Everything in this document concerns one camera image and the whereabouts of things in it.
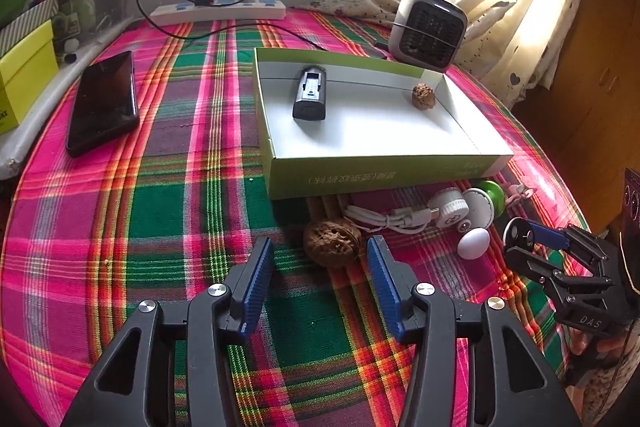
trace plaid tablecloth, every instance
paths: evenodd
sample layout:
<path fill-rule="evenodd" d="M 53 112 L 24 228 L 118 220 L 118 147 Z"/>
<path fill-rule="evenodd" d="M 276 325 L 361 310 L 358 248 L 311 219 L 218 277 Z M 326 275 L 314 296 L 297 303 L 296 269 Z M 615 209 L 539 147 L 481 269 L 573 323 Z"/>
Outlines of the plaid tablecloth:
<path fill-rule="evenodd" d="M 221 24 L 172 30 L 186 36 Z M 374 54 L 366 44 L 388 35 L 376 26 L 296 10 L 282 25 L 331 51 L 358 55 Z M 328 271 L 301 248 L 305 224 L 334 216 L 337 198 L 267 198 L 250 80 L 256 46 L 307 47 L 267 27 L 196 42 L 166 38 L 148 26 L 130 30 L 103 57 L 133 50 L 139 128 L 69 158 L 64 142 L 71 89 L 34 149 L 2 250 L 0 347 L 18 387 L 50 426 L 60 424 L 83 378 L 137 302 L 193 298 L 222 281 L 263 235 L 276 244 L 268 299 L 250 345 L 230 350 L 245 424 L 397 424 L 412 349 L 386 334 L 361 263 Z M 538 189 L 511 214 L 552 226 L 584 226 L 556 170 L 510 113 L 463 73 L 452 68 L 449 75 L 513 149 L 498 181 L 526 178 Z M 425 203 L 439 188 L 350 198 L 389 210 Z M 506 299 L 549 363 L 562 371 L 566 343 L 544 294 L 508 271 L 501 258 L 500 236 L 509 217 L 491 228 L 488 253 L 476 261 L 455 254 L 454 230 L 385 235 L 396 259 L 449 295 Z M 562 262 L 558 253 L 552 255 Z M 466 418 L 463 348 L 461 341 L 456 426 Z M 185 422 L 184 360 L 176 382 L 179 420 Z"/>

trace white cord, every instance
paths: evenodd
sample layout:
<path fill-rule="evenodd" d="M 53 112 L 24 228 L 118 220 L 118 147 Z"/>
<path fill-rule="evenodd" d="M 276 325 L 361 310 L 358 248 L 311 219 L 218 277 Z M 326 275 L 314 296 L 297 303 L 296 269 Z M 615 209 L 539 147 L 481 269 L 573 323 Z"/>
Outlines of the white cord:
<path fill-rule="evenodd" d="M 374 212 L 373 210 L 367 210 L 366 208 L 350 204 L 345 208 L 343 214 L 356 227 L 369 233 L 389 229 L 394 232 L 412 235 L 414 233 L 422 232 L 431 221 L 430 208 L 424 208 L 416 211 L 401 208 L 399 210 L 395 210 L 390 216 L 387 216 L 385 214 Z M 368 227 L 363 227 L 354 221 L 367 223 L 368 225 L 373 225 L 375 228 L 370 229 Z"/>

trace cabinet handle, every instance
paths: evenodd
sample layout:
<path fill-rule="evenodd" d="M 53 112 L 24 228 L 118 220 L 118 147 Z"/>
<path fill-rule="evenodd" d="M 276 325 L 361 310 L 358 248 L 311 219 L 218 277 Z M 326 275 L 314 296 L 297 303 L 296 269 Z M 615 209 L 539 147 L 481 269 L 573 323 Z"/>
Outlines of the cabinet handle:
<path fill-rule="evenodd" d="M 609 68 L 605 68 L 605 70 L 600 75 L 600 80 L 598 81 L 598 85 L 604 86 L 605 82 L 607 82 L 608 76 L 609 76 Z"/>
<path fill-rule="evenodd" d="M 611 91 L 613 90 L 613 88 L 616 86 L 616 84 L 618 83 L 618 76 L 614 76 L 613 80 L 611 81 L 611 84 L 609 87 L 607 87 L 607 94 L 611 95 Z"/>

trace phone screen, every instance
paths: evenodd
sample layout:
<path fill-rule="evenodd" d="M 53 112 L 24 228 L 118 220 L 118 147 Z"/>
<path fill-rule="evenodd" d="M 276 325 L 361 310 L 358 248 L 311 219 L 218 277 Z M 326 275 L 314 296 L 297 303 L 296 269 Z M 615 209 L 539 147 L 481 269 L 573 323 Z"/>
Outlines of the phone screen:
<path fill-rule="evenodd" d="M 131 52 L 97 62 L 84 70 L 69 123 L 69 154 L 85 152 L 111 139 L 118 130 L 130 130 L 138 108 L 133 84 Z"/>

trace wooden cabinet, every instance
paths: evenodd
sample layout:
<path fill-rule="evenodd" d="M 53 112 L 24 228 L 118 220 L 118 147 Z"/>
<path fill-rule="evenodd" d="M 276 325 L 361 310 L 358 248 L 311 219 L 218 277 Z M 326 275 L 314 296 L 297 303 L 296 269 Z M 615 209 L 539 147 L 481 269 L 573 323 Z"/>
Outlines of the wooden cabinet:
<path fill-rule="evenodd" d="M 539 142 L 595 232 L 619 213 L 626 166 L 640 168 L 638 0 L 582 0 L 551 90 L 514 115 Z"/>

